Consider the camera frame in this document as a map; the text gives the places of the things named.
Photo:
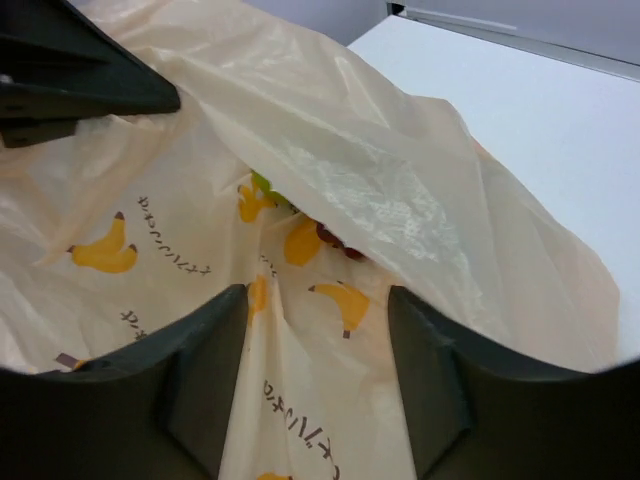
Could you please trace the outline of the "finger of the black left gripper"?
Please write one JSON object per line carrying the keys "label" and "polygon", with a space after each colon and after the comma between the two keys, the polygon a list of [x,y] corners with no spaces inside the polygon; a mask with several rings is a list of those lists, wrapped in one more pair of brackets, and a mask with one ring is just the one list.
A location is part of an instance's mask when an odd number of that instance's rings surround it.
{"label": "finger of the black left gripper", "polygon": [[1,140],[23,148],[72,136],[85,119],[169,114],[176,87],[68,1],[1,4]]}

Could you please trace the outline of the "aluminium table edge rail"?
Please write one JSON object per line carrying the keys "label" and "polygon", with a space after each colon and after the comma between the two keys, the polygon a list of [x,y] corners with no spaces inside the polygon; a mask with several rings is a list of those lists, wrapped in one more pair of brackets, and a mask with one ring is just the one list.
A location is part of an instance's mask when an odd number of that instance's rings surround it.
{"label": "aluminium table edge rail", "polygon": [[637,1],[391,1],[410,20],[637,81]]}

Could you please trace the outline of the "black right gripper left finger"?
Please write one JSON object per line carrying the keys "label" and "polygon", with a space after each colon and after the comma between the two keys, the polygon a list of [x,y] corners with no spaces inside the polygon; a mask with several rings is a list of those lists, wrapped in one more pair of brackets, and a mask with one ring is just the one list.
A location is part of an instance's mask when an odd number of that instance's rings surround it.
{"label": "black right gripper left finger", "polygon": [[247,329],[232,285],[71,372],[1,372],[5,479],[214,479]]}

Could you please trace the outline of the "dark red fake grapes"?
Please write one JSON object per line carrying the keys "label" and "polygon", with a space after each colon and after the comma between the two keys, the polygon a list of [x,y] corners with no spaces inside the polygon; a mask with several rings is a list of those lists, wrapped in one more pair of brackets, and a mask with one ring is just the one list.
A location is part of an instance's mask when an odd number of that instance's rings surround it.
{"label": "dark red fake grapes", "polygon": [[347,258],[355,261],[363,261],[365,256],[351,247],[345,245],[345,243],[329,231],[326,226],[320,222],[316,223],[316,235],[318,238],[329,245],[331,248],[341,251]]}

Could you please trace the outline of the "banana print plastic bag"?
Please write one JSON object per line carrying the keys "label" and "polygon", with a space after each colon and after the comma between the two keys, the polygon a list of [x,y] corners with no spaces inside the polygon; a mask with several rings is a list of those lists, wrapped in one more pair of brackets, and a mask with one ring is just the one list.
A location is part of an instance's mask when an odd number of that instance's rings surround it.
{"label": "banana print plastic bag", "polygon": [[[421,479],[393,287],[551,365],[614,360],[610,273],[448,102],[234,1],[81,13],[171,82],[180,108],[1,140],[1,372],[74,371],[241,284],[247,329],[214,479]],[[259,207],[252,170],[299,212]],[[365,259],[322,242],[317,222]]]}

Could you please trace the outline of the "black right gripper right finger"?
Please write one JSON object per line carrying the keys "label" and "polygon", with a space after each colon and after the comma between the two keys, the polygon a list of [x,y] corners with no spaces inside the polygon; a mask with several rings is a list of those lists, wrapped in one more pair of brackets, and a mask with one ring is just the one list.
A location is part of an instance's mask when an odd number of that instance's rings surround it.
{"label": "black right gripper right finger", "polygon": [[506,348],[395,286],[388,325],[421,479],[635,479],[639,365],[596,373]]}

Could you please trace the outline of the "green fake fruit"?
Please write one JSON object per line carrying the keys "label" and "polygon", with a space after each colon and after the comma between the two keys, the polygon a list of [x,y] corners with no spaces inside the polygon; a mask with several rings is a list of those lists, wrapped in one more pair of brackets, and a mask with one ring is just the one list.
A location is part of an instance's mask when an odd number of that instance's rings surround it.
{"label": "green fake fruit", "polygon": [[299,209],[293,203],[273,189],[269,180],[254,170],[251,171],[251,182],[254,189],[255,201],[259,207],[284,208],[293,213],[299,212]]}

